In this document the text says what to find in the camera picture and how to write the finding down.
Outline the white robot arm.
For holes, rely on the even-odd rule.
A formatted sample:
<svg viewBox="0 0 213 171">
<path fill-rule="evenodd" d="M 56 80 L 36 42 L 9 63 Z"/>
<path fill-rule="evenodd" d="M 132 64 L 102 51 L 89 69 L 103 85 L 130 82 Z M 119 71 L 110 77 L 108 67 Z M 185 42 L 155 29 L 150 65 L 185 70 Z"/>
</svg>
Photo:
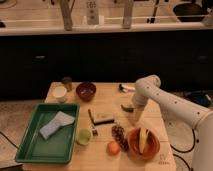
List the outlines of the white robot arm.
<svg viewBox="0 0 213 171">
<path fill-rule="evenodd" d="M 144 107 L 148 99 L 171 111 L 197 132 L 191 171 L 213 171 L 213 110 L 195 104 L 160 88 L 157 75 L 140 78 L 135 82 L 132 102 Z"/>
</svg>

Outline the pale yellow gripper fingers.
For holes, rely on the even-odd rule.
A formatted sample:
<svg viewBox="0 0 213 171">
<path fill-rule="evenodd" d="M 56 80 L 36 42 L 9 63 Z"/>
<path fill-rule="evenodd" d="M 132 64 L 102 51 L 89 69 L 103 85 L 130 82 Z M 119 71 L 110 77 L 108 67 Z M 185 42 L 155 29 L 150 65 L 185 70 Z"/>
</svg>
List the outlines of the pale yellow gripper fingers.
<svg viewBox="0 0 213 171">
<path fill-rule="evenodd" d="M 134 116 L 133 116 L 133 121 L 138 122 L 143 114 L 144 108 L 139 107 L 134 109 Z"/>
</svg>

